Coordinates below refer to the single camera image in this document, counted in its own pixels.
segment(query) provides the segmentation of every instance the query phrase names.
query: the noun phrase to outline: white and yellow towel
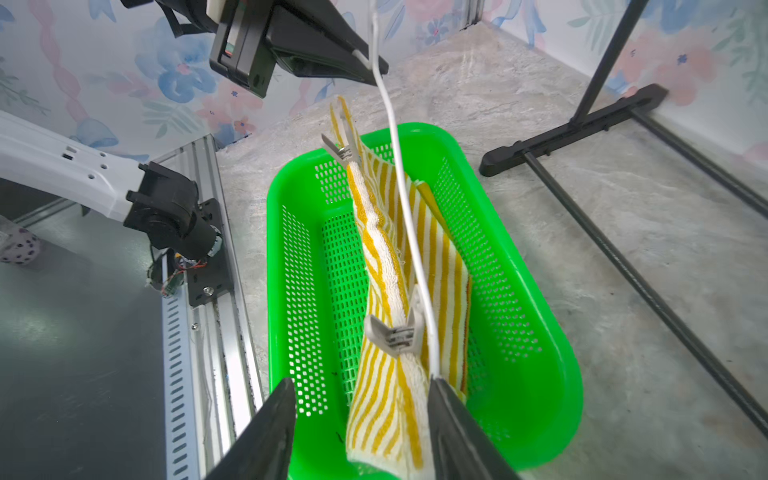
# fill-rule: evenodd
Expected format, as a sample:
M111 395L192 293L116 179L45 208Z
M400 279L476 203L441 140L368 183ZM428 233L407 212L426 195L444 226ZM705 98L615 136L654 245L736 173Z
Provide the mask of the white and yellow towel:
M369 274L366 315L387 326L406 324L408 294L415 274L406 239L395 167L362 143L346 102L331 105L333 130L341 146L348 141L340 123L352 128L362 161L347 166L357 228ZM471 282L437 210L427 184L406 181L424 271L440 338L440 375L466 399L466 351ZM424 335L421 356L395 359L363 337L360 367L346 430L347 457L400 478L434 478L429 438L427 392L429 351Z

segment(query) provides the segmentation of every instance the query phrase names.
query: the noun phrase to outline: gray concrete floor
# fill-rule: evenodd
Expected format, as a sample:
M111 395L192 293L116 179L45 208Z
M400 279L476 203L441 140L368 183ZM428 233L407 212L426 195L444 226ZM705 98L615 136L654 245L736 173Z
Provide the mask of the gray concrete floor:
M387 75L398 121L482 155L565 123L588 79L476 25ZM386 126L375 88L345 94L361 132ZM610 103L605 96L602 104ZM217 157L266 387L266 193L320 146L327 103ZM768 406L768 222L638 125L542 160L667 302ZM728 165L756 182L760 172ZM579 430L529 478L768 478L768 442L526 166L478 177L581 367Z
M0 264L0 477L165 477L161 297L146 235L74 205Z

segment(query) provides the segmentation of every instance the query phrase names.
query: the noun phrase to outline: metal frame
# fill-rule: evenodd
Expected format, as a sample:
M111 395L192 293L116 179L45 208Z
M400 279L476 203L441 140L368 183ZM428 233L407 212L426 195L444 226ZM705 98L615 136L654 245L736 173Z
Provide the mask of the metal frame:
M649 85L641 90L652 88L655 90L655 105L649 107L649 104L638 104L632 101L632 98L621 99L615 104L603 108L594 113L589 113L594 101L603 87L606 78L621 53L621 49L626 44L629 36L640 19L648 0L632 0L627 7L624 17L614 33L611 43L603 56L598 69L594 73L581 103L578 105L573 118L566 125L555 128L545 134L538 135L532 139L518 142L512 147L500 147L489 151L482 159L480 173L485 176L496 175L504 170L516 165L527 163L528 166L538 175L539 179L554 194L560 203L568 210L568 213L578 222L590 238L600 247L606 257L616 266L624 278L633 288L643 297L643 300L653 311L661 318L664 324L669 327L672 333L685 345L690 353L698 360L699 364L715 379L730 398L742 409L744 414L749 417L752 423L768 438L768 413L752 397L736 378L728 371L723 363L705 346L696 334L688 328L685 322L667 305L661 295L643 278L642 275L632 266L632 264L621 254L615 245L605 236L603 232L592 222L587 214L578 206L578 204L566 193L561 185L549 174L546 168L536 158L539 154L549 154L557 148L578 141L584 137L597 133L600 128L595 126L600 123L606 124L605 130L609 124L620 123L621 121L633 118L639 124L648 129L649 132L656 135L664 143L672 147L675 151L683 155L694 165L703 170L712 177L717 183L728 189L731 193L739 197L745 204L752 207L755 211L768 219L768 200L761 197L747 185L737 180L725 170L717 166L713 161L706 158L699 151L691 147L687 142L673 134L671 131L660 125L653 118L647 115L647 112L655 108L666 91L658 85ZM664 94L658 98L657 94L663 91ZM615 121L616 112L621 112L621 119Z
M163 281L168 264L163 258ZM195 409L187 286L163 298L163 387L165 396L165 464L167 480L198 480L204 472L197 468L199 445Z
M207 135L156 160L196 181L201 200L219 201L224 249L234 283L233 292L219 295L210 303L191 307L185 302L190 318L200 478L226 455L263 404L215 151L214 139Z

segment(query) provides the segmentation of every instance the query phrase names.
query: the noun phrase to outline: gray plastic clip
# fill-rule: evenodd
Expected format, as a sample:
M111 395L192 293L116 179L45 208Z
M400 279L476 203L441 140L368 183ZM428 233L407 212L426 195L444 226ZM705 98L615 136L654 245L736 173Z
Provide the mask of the gray plastic clip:
M419 289L413 286L408 320L404 326L389 328L374 315L368 315L363 323L366 338L387 355L395 358L401 353L419 355L425 324L424 304Z
M338 148L336 144L324 134L321 134L320 137L323 139L323 148L326 149L326 152L328 152L334 160L339 162L342 167L346 168L346 165L352 160L353 155L349 147Z

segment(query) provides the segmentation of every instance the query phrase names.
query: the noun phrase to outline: polka dot fabric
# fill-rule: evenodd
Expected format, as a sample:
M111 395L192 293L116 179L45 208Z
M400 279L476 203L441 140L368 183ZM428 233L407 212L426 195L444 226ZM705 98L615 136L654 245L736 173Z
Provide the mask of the polka dot fabric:
M40 254L40 239L25 228L14 227L6 231L8 237L0 246L0 262L26 265Z

